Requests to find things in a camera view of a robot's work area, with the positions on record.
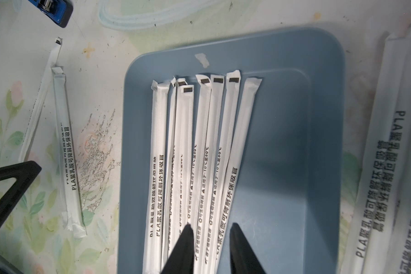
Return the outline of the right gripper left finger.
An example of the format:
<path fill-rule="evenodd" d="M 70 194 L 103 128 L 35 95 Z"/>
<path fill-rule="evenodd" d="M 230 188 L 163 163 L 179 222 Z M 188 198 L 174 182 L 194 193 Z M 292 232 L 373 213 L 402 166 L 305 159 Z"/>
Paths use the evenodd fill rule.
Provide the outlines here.
<path fill-rule="evenodd" d="M 193 229 L 190 224 L 186 224 L 161 274 L 193 274 L 194 247 Z"/>

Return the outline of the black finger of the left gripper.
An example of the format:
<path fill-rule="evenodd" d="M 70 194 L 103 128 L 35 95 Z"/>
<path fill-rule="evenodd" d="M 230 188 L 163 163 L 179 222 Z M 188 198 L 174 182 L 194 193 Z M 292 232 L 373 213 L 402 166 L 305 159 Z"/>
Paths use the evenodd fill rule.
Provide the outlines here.
<path fill-rule="evenodd" d="M 0 182 L 7 179 L 16 180 L 0 199 L 0 228 L 41 170 L 42 167 L 35 161 L 0 167 Z"/>

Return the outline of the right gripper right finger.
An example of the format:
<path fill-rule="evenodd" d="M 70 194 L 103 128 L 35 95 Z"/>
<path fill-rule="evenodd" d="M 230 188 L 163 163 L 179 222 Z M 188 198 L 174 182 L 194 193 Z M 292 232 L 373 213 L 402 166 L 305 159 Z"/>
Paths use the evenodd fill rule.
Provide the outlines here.
<path fill-rule="evenodd" d="M 265 270 L 237 223 L 232 224 L 229 235 L 231 273 L 265 274 Z"/>

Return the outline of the straw being gripped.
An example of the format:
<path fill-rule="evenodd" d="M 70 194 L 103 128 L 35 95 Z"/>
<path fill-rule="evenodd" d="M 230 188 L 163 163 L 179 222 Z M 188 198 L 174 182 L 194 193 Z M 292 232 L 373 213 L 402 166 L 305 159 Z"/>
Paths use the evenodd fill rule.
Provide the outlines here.
<path fill-rule="evenodd" d="M 211 81 L 204 74 L 196 74 L 200 85 L 198 108 L 196 111 L 195 140 L 192 149 L 192 169 L 190 180 L 190 216 L 188 220 L 196 227 L 199 211 L 200 182 L 203 171 L 205 145 L 207 139 L 208 116 L 210 109 Z"/>

